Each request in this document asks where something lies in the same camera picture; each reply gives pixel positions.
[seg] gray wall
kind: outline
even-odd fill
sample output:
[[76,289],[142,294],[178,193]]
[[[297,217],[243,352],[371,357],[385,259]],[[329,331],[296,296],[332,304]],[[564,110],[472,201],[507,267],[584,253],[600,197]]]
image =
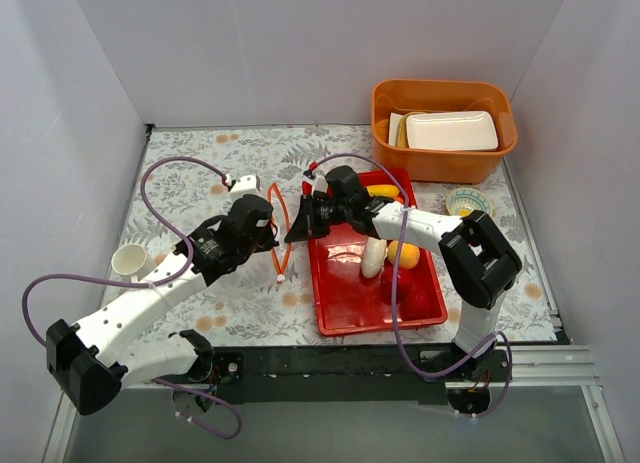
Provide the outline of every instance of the gray wall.
[[513,99],[518,185],[627,461],[640,461],[639,2],[566,0]]
[[[0,461],[36,462],[60,390],[22,290],[43,273],[106,273],[144,128],[75,0],[0,0],[0,54]],[[44,284],[37,327],[78,318],[100,293]]]
[[563,0],[78,0],[161,126],[367,123],[383,79],[515,89]]

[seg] white mug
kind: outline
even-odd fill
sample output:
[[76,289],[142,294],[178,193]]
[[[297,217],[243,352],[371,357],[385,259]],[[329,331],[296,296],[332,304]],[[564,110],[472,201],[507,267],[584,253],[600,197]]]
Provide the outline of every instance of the white mug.
[[156,264],[142,246],[131,243],[121,246],[113,254],[111,268],[118,275],[138,283],[156,268]]

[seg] red tray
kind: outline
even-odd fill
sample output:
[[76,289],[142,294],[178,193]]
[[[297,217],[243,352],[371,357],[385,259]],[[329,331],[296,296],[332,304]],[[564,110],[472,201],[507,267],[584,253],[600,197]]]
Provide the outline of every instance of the red tray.
[[[407,172],[391,170],[391,174],[409,194],[410,203],[415,205]],[[358,176],[365,186],[391,184],[389,177],[381,171],[361,173]],[[367,279],[360,273],[360,256],[366,240],[366,236],[356,233],[344,223],[332,227],[329,236],[309,241],[318,329],[325,336],[393,329],[391,305],[383,302],[380,276]],[[411,272],[414,289],[424,290],[429,295],[430,305],[425,312],[427,317],[403,321],[400,305],[400,328],[439,325],[448,317],[431,254],[425,250],[420,253],[420,261]],[[385,268],[387,266],[391,265],[385,260]]]

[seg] gray floor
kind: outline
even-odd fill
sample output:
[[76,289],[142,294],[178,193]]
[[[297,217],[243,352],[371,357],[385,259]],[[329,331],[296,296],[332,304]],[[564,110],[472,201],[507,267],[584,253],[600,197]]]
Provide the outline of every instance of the gray floor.
[[[513,388],[477,424],[411,402],[248,404],[233,441],[177,419],[170,398],[168,390],[127,390],[76,418],[65,461],[604,461],[580,388]],[[233,425],[219,407],[206,419]]]

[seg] red tomato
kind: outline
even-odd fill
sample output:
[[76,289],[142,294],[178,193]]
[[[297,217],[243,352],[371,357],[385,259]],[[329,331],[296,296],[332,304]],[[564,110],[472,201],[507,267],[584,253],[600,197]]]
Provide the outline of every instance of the red tomato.
[[[380,277],[380,290],[384,295],[387,305],[391,304],[391,283],[393,281],[393,266],[388,266]],[[411,271],[405,268],[398,268],[398,303],[401,302],[413,289],[413,277]]]
[[422,320],[429,317],[429,296],[423,290],[412,291],[407,295],[400,308],[403,321]]

